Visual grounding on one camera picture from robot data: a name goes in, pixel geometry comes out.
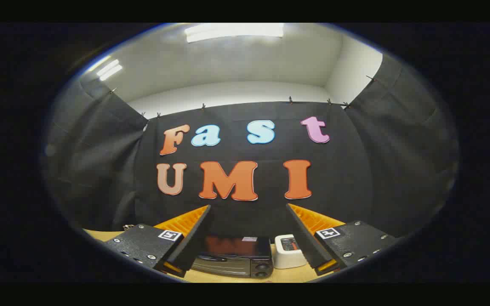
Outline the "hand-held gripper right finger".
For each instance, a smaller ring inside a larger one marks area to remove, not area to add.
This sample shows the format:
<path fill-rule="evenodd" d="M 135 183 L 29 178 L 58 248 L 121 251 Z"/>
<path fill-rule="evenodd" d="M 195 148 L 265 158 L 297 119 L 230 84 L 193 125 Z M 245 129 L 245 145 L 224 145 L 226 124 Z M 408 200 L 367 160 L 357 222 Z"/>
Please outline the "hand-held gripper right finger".
<path fill-rule="evenodd" d="M 318 276 L 373 259 L 400 240 L 365 221 L 345 223 L 290 203 L 286 209 L 291 234 Z"/>

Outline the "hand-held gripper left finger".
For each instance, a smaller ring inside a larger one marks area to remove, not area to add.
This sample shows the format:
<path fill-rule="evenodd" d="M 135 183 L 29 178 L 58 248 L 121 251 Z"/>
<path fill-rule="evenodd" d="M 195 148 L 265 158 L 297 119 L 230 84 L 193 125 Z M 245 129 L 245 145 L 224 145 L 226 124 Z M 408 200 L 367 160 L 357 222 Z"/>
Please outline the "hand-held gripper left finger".
<path fill-rule="evenodd" d="M 136 265 L 182 278 L 201 252 L 210 224 L 206 205 L 158 225 L 136 224 L 105 245 Z"/>

